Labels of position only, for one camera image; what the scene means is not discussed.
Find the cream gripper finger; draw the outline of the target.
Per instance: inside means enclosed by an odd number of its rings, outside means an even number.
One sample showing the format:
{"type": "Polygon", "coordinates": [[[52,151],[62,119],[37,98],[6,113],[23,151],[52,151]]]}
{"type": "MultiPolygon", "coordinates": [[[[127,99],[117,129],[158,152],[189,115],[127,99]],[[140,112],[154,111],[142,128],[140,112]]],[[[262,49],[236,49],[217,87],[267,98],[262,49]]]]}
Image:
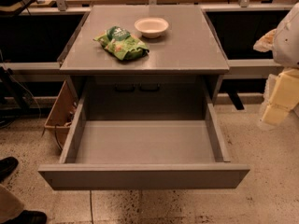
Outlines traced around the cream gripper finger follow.
{"type": "Polygon", "coordinates": [[[264,89],[261,122],[277,126],[299,104],[299,70],[285,68],[270,74],[264,89]]]}

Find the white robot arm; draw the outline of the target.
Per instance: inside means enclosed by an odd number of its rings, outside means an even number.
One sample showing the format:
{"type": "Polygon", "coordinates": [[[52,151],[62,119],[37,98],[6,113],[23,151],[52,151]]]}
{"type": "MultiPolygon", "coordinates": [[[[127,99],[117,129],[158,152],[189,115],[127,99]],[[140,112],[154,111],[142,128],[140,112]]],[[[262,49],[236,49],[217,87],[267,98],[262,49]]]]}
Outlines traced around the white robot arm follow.
{"type": "Polygon", "coordinates": [[[299,3],[296,3],[276,29],[253,45],[260,52],[272,51],[275,63],[284,67],[266,81],[259,126],[273,129],[299,104],[299,3]]]}

